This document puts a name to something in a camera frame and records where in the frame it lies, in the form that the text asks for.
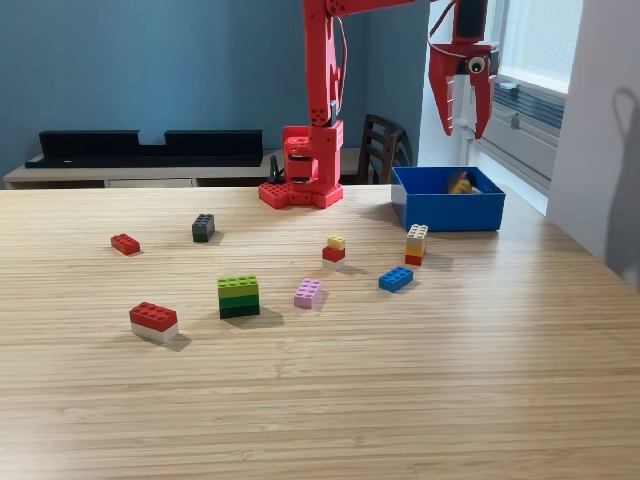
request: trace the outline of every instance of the googly eye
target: googly eye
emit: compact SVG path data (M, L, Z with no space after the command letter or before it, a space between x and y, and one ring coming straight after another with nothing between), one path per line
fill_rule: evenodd
M484 57L473 57L469 60L469 72L473 74L482 73L488 62L489 61L485 60Z

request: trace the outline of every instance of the light green lego brick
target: light green lego brick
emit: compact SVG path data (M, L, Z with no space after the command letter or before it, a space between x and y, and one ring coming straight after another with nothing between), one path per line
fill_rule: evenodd
M218 279L218 298L258 295L258 279L255 275Z

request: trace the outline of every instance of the red robotic arm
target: red robotic arm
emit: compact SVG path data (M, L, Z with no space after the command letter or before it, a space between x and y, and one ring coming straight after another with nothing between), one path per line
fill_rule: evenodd
M311 126L284 128L285 183L261 185L259 192L263 201L274 208L286 205L326 208L342 198L343 189L338 180L344 125L337 114L342 105L345 65L340 68L336 64L333 19L337 17L340 21L341 16L413 2L415 0L303 0ZM484 37L487 0L453 0L446 11L453 6L456 7L453 43L432 45L429 78L445 131L451 135L453 76L473 74L471 83L476 89L478 105L477 132L482 136L493 100L491 72L497 70L497 57L491 56L491 47L475 45ZM484 61L483 68L477 57Z

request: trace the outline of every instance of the window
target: window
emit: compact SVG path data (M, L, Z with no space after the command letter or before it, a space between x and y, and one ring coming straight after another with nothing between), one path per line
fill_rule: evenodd
M490 157L535 191L548 194L582 3L489 0L485 38L501 44L493 116L481 140L468 132L460 149L462 164L481 159L481 169L491 168ZM475 126L473 98L467 83L461 122L467 131Z
M496 13L502 10L501 22L493 23L504 32L500 74L566 95L583 0L490 1Z

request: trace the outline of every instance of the yellow lego brick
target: yellow lego brick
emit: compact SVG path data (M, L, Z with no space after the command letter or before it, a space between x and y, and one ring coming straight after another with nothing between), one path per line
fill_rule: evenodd
M404 253L405 255L411 255L412 257L422 257L424 255L424 248L422 247L422 245L419 247L412 247L407 245Z
M344 250L347 246L344 238L338 237L337 235L331 235L327 239L327 246L331 248L335 248L336 250Z
M255 275L218 279L218 298L234 298L258 294L258 279Z

